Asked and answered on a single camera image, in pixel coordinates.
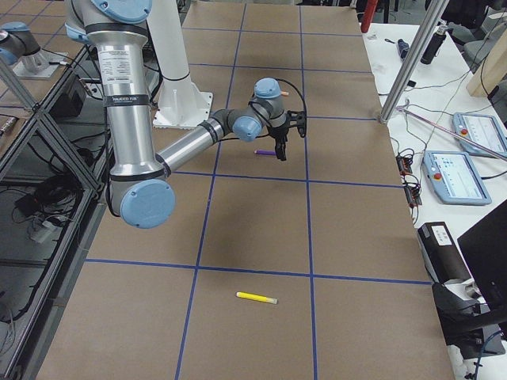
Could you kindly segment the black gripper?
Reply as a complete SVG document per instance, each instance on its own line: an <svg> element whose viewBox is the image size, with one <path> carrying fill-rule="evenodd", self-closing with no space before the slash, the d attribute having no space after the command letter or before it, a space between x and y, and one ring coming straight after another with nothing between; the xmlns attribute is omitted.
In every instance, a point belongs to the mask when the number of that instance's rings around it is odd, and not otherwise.
<svg viewBox="0 0 507 380"><path fill-rule="evenodd" d="M286 143L288 141L288 128L285 126L269 127L269 135L275 140L276 158L286 161Z"/></svg>

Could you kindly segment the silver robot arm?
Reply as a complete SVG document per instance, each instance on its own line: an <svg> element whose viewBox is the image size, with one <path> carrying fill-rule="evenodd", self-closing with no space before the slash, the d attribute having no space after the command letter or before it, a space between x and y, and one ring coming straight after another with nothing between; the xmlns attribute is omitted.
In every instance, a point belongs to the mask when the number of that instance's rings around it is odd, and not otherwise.
<svg viewBox="0 0 507 380"><path fill-rule="evenodd" d="M110 208L150 229L173 212L166 178L226 135L245 142L267 130L284 159L291 114L277 80L263 78L242 109L211 111L194 85L173 1L69 1L67 33L97 49L115 164Z"/></svg>

